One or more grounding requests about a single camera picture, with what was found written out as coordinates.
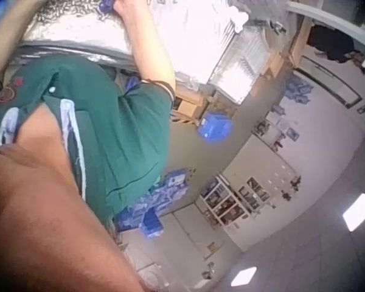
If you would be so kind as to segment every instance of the hand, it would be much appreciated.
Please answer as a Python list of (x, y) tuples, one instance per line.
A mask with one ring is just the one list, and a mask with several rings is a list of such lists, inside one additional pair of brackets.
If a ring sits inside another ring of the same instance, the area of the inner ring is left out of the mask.
[(123, 18), (129, 15), (132, 10), (147, 8), (147, 0), (115, 0), (114, 3), (114, 10)]

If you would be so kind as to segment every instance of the cabinet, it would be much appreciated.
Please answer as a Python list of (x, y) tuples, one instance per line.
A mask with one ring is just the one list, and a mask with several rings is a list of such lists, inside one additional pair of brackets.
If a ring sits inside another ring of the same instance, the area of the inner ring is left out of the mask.
[(222, 175), (214, 176), (201, 190), (199, 200), (205, 206), (207, 219), (214, 225), (226, 227), (236, 219), (247, 219), (252, 207), (247, 200), (237, 194)]

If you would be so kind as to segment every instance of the fluorescent light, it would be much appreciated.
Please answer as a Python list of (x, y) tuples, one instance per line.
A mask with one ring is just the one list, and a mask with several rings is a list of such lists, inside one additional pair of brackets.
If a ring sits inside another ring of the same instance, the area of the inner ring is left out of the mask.
[(361, 196), (343, 213), (347, 228), (352, 232), (365, 220), (365, 194)]
[(246, 284), (250, 283), (250, 280), (251, 280), (251, 278), (253, 278), (256, 271), (257, 271), (256, 267), (244, 269), (243, 271), (240, 271), (237, 274), (237, 276), (233, 279), (233, 281), (231, 282), (231, 287), (246, 285)]

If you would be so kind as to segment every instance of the blue storage box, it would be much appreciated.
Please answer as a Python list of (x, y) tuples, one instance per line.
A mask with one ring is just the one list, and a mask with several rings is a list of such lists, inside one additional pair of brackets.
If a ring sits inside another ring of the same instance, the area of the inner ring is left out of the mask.
[(209, 142), (224, 140), (232, 129), (232, 120), (221, 113), (207, 113), (201, 120), (199, 134)]
[(147, 238), (162, 234), (164, 227), (159, 221), (154, 208), (146, 212), (143, 222), (139, 224), (139, 229)]

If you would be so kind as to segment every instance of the framed picture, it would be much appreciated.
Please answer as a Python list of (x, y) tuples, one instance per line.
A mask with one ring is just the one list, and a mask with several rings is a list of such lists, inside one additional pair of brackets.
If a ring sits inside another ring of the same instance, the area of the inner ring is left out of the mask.
[(256, 190), (256, 188), (259, 186), (258, 182), (254, 179), (254, 178), (250, 178), (247, 182), (248, 186), (252, 189), (252, 190)]
[(287, 136), (292, 139), (292, 141), (297, 141), (300, 137), (299, 133), (296, 132), (293, 128), (289, 128), (287, 130)]

